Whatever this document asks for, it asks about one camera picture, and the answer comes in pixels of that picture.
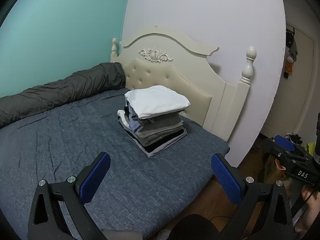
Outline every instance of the white headboard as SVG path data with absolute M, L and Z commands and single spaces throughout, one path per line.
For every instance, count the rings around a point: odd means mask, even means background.
M 118 56 L 113 38 L 110 61 L 122 64 L 127 88 L 163 85 L 175 90 L 191 103 L 182 115 L 229 139 L 250 87 L 254 47 L 248 49 L 247 64 L 238 86 L 234 86 L 224 82 L 207 62 L 206 57 L 219 47 L 195 42 L 167 27 L 146 28 L 120 44 L 123 49 Z

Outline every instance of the white bed post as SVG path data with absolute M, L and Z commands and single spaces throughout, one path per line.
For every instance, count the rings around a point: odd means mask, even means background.
M 114 63 L 117 60 L 118 54 L 117 54 L 117 38 L 112 39 L 112 47 L 111 47 L 111 54 L 110 54 L 110 62 Z
M 242 70 L 242 75 L 238 86 L 236 87 L 236 93 L 234 94 L 232 104 L 230 106 L 227 118 L 221 132 L 218 134 L 219 137 L 227 141 L 236 125 L 241 110 L 243 108 L 245 99 L 247 98 L 248 91 L 250 88 L 250 82 L 253 75 L 252 64 L 257 57 L 257 51 L 254 47 L 250 47 L 247 50 L 247 64 Z

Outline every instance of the silver bolt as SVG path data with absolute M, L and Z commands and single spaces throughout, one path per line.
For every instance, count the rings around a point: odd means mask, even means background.
M 277 184 L 278 186 L 282 186 L 282 185 L 283 185 L 283 182 L 282 182 L 281 180 L 277 180 L 277 181 L 276 181 L 276 184 Z
M 74 182 L 76 180 L 76 177 L 75 176 L 70 176 L 69 178 L 68 178 L 68 182 L 69 183 L 72 183 L 72 182 Z
M 45 184 L 45 180 L 41 179 L 41 181 L 39 181 L 39 186 L 43 186 Z
M 248 182 L 248 183 L 253 183 L 254 182 L 254 179 L 252 177 L 246 177 L 245 180 Z

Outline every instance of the blue textured pad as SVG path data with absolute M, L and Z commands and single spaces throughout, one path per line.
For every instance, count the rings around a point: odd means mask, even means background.
M 286 138 L 283 138 L 280 135 L 277 135 L 275 137 L 275 143 L 279 146 L 281 146 L 283 149 L 285 149 L 286 151 L 289 152 L 293 152 L 294 151 L 294 145 L 292 142 L 288 141 Z
M 82 205 L 89 203 L 97 192 L 111 164 L 110 155 L 105 153 L 80 186 L 79 200 Z
M 242 202 L 241 187 L 217 155 L 211 157 L 211 168 L 230 202 L 239 206 Z

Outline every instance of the door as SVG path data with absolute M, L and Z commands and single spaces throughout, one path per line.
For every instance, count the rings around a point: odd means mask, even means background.
M 297 44 L 297 61 L 293 64 L 288 79 L 281 74 L 279 87 L 269 115 L 261 129 L 267 137 L 285 136 L 295 132 L 302 115 L 303 107 L 309 92 L 314 57 L 314 41 L 303 32 L 295 29 Z

